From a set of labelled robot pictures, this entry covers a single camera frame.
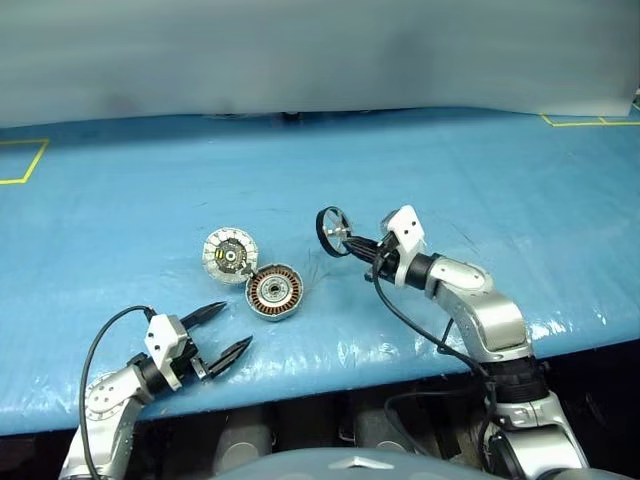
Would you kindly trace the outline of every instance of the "gray wall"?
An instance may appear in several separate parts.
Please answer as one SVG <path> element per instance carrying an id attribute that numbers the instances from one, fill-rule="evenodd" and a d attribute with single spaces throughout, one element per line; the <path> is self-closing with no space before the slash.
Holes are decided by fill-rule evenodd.
<path id="1" fill-rule="evenodd" d="M 626 115 L 638 0 L 0 0 L 0 126 L 475 106 Z"/>

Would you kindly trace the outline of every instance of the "blue plastic sheet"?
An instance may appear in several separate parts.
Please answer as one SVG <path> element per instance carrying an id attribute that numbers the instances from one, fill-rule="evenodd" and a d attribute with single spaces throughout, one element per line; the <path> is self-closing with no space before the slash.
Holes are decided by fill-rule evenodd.
<path id="1" fill-rule="evenodd" d="M 183 315 L 229 302 L 193 332 L 205 359 L 254 335 L 230 371 L 190 382 L 146 418 L 463 370 L 381 305 L 363 263 L 322 251 L 314 219 L 327 205 L 372 238 L 390 210 L 414 205 L 429 251 L 488 269 L 540 357 L 638 338 L 639 131 L 447 109 L 0 131 L 0 174 L 3 141 L 49 140 L 26 183 L 0 184 L 0 434 L 75 427 L 87 348 L 137 303 Z M 261 264 L 301 273 L 295 316 L 260 320 L 242 288 L 205 273 L 203 242 L 222 226 L 250 232 Z M 387 288 L 443 331 L 447 318 L 422 293 Z M 116 324 L 92 376 L 144 351 L 145 324 Z M 462 345 L 455 329 L 451 342 Z"/>

